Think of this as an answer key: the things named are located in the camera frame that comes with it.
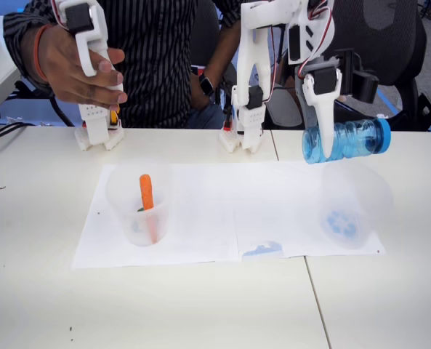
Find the person right hand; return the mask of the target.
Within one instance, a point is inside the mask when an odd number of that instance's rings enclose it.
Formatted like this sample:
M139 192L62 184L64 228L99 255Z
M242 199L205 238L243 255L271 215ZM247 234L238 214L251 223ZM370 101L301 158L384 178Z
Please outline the person right hand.
M39 66L55 96L67 103L96 105L117 111L127 101L127 94L113 87L123 83L123 75L114 70L125 54L120 49L109 49L106 59L90 52L93 68L97 74L84 74L78 56L76 41L60 26L45 30L39 42Z

